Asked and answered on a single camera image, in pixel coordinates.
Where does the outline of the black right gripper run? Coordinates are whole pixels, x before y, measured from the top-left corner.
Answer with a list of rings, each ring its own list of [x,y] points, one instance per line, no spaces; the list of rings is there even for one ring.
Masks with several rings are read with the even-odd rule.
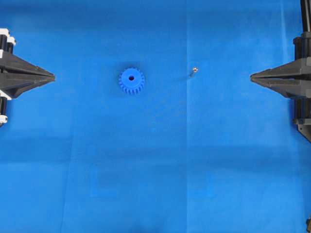
[[[311,142],[311,33],[294,39],[295,61],[252,74],[250,80],[294,100],[294,123]]]

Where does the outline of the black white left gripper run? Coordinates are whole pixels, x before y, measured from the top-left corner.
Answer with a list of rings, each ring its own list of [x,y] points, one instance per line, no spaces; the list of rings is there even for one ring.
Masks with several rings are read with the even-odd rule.
[[[55,75],[13,55],[16,40],[6,28],[0,29],[0,67],[15,73],[0,75],[0,126],[7,123],[7,102],[31,89],[55,81]]]

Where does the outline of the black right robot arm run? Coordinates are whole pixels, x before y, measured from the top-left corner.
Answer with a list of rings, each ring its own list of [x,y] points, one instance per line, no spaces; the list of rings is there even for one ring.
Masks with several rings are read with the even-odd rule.
[[[300,2],[303,33],[293,39],[294,61],[252,74],[250,80],[294,100],[293,123],[311,140],[311,2]]]

